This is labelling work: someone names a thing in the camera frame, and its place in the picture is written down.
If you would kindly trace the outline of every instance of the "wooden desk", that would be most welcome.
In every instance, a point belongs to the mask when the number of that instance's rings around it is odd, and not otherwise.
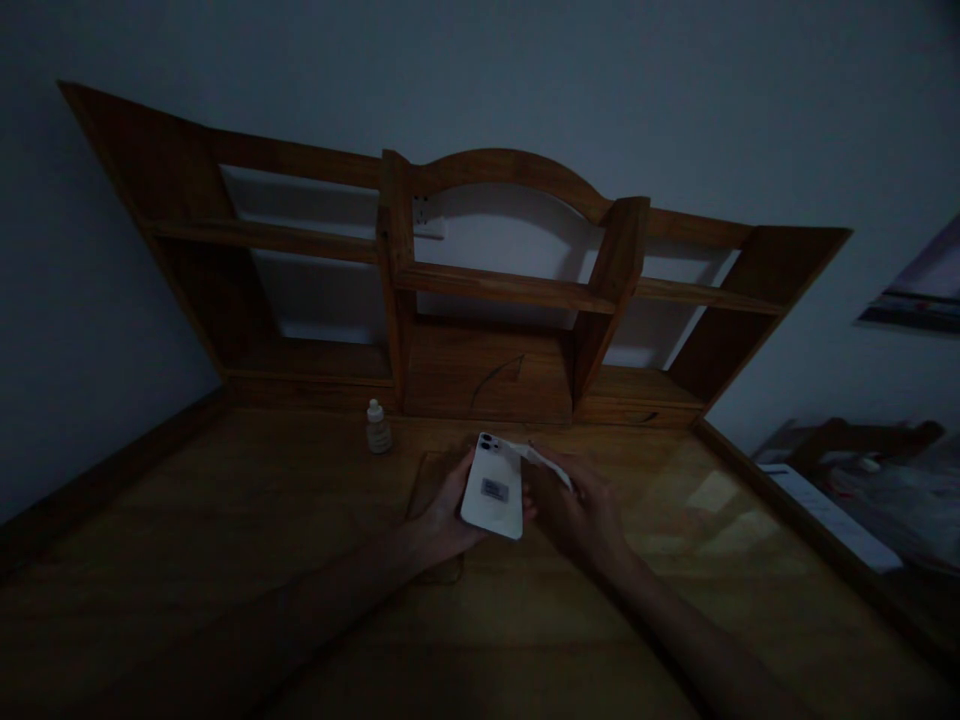
[[[926,717],[951,689],[686,431],[484,423],[593,454],[652,567],[828,717]],[[0,714],[95,692],[229,607],[403,517],[424,452],[481,424],[225,414],[0,587]],[[284,688],[269,717],[695,717],[680,685],[535,527],[410,586]]]

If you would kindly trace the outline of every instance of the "hand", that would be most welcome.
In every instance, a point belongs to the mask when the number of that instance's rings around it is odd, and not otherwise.
[[[608,578],[634,563],[623,536],[620,508],[609,483],[575,455],[537,445],[537,452],[566,470],[571,492],[552,470],[535,468],[524,483],[524,507],[539,512],[540,525],[557,549]]]
[[[474,525],[469,525],[460,519],[460,501],[467,487],[467,476],[473,464],[476,448],[464,455],[463,459],[443,481],[440,491],[427,507],[423,515],[415,522],[419,523],[426,550],[430,556],[430,563],[437,564],[469,550],[489,535]],[[532,520],[536,509],[530,507],[528,500],[524,502],[524,521]]]

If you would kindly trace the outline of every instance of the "wall outlet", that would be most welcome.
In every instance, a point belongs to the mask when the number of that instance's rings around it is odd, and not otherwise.
[[[413,234],[414,237],[443,240],[447,234],[447,223],[443,218],[443,209],[435,197],[413,196]]]

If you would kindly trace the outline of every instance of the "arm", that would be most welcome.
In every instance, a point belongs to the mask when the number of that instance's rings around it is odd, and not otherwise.
[[[426,512],[227,613],[135,668],[79,717],[234,717],[387,596],[486,536],[457,517],[473,451]]]
[[[537,507],[541,525],[561,551],[599,574],[645,621],[719,717],[811,717],[753,655],[634,554],[613,493],[592,467],[549,448],[537,450],[567,471],[576,492],[552,474],[534,473],[525,504]]]

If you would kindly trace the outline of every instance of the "person's left hand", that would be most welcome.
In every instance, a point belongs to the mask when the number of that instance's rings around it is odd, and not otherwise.
[[[464,455],[443,481],[433,502],[417,518],[427,534],[430,554],[435,563],[469,550],[489,535],[486,530],[465,523],[458,512],[475,453],[476,448],[473,448]],[[529,506],[529,501],[525,501],[524,506],[523,520],[526,522],[536,515],[536,508]]]

